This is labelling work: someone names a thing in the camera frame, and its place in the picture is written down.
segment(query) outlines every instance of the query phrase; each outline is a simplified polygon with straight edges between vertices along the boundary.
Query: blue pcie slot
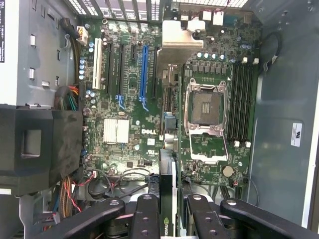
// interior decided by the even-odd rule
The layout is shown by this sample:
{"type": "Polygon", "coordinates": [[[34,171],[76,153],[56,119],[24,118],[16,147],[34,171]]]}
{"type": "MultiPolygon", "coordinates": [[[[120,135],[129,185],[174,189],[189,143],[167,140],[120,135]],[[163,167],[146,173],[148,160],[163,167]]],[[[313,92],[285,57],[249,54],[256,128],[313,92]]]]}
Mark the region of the blue pcie slot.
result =
{"type": "Polygon", "coordinates": [[[146,108],[146,84],[148,77],[148,61],[149,61],[149,46],[143,46],[142,52],[142,70],[141,70],[141,86],[140,86],[140,95],[139,101],[142,102],[144,110],[149,111],[146,108]]]}

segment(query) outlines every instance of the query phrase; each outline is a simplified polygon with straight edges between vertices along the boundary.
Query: cpu socket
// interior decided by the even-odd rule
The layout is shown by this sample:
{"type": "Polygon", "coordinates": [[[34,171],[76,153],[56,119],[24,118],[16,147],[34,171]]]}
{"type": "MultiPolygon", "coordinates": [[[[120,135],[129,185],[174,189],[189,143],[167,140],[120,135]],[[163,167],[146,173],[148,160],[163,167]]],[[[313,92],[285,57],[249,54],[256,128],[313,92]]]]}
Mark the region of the cpu socket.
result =
{"type": "Polygon", "coordinates": [[[206,85],[196,83],[194,78],[190,79],[185,94],[184,129],[189,135],[192,159],[210,164],[228,160],[227,153],[224,156],[211,158],[194,154],[191,143],[191,135],[207,133],[216,137],[222,136],[225,144],[227,100],[228,93],[225,81],[221,81],[219,85],[206,85]]]}

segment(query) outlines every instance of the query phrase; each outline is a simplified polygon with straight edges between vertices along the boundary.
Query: white pci slot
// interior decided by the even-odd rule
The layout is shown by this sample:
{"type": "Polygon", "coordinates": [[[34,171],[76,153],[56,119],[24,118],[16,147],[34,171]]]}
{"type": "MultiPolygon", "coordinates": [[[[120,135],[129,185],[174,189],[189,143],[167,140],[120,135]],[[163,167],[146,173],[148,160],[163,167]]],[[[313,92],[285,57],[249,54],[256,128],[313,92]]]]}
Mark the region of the white pci slot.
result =
{"type": "Polygon", "coordinates": [[[95,38],[94,49],[94,64],[93,64],[93,84],[92,88],[99,90],[101,87],[101,72],[102,72],[102,45],[101,38],[95,38]]]}

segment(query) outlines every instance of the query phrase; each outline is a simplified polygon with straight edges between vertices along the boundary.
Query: motherboard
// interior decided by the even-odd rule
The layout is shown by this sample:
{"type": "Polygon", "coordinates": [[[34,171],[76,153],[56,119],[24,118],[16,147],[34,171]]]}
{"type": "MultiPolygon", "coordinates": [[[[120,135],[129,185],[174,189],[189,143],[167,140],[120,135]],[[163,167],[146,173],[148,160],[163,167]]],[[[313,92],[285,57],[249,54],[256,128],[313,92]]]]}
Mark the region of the motherboard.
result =
{"type": "Polygon", "coordinates": [[[223,26],[206,25],[203,50],[180,66],[173,85],[156,77],[160,25],[83,22],[85,170],[158,173],[159,149],[169,148],[193,182],[241,183],[250,160],[261,32],[258,23],[225,19],[223,26]]]}

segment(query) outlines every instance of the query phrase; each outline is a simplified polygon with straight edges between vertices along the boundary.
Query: white chipset heatsink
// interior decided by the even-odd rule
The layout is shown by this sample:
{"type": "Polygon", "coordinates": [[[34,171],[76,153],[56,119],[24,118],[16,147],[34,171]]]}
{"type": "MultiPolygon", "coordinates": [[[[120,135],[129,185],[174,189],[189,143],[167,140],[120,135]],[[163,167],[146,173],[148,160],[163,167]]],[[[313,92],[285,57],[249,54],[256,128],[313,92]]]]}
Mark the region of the white chipset heatsink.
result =
{"type": "Polygon", "coordinates": [[[92,88],[96,90],[99,90],[101,87],[102,49],[103,49],[102,39],[95,38],[92,88]]]}
{"type": "Polygon", "coordinates": [[[128,119],[104,119],[103,141],[106,143],[128,143],[130,121],[128,119]]]}

